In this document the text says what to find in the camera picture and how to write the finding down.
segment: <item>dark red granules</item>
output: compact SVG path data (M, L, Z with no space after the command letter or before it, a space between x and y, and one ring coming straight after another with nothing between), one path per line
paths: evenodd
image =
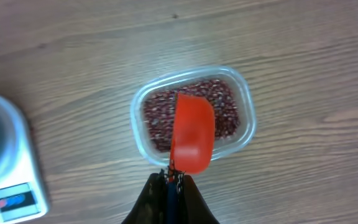
M165 152L171 148L176 93L203 96L211 103L215 112L215 140L228 138L236 133L240 121L231 89L220 79L201 80L154 93L145 100L145 122L157 150Z

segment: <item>wooden surface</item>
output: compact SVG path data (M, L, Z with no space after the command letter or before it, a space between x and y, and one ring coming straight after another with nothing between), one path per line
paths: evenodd
M134 93L238 69L259 126L194 176L221 223L358 223L358 0L0 0L0 94L34 129L52 200L29 223L120 223L150 173Z

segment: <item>red scoop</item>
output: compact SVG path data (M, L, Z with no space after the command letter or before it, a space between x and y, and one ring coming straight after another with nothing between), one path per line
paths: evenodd
M214 134L212 105L206 98L179 93L170 154L175 169L190 174L204 171L211 161Z

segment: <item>plastic container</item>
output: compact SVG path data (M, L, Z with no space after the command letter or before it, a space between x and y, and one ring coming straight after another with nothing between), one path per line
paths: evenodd
M144 123L144 100L147 99L150 94L158 91L178 88L197 82L200 79L213 78L226 81L233 91L241 124L236 134L228 139L214 142L212 160L237 152L250 142L257 127L255 109L248 84L236 70L225 66L207 66L174 72L148 82L148 84L143 86L135 94L131 103L131 123L137 147L139 148L139 152L152 164L168 166L169 152L156 150L149 138L147 125Z

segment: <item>white scale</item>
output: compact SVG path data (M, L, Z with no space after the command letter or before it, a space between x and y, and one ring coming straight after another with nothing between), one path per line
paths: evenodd
M20 110L0 97L0 223L41 217L49 202Z

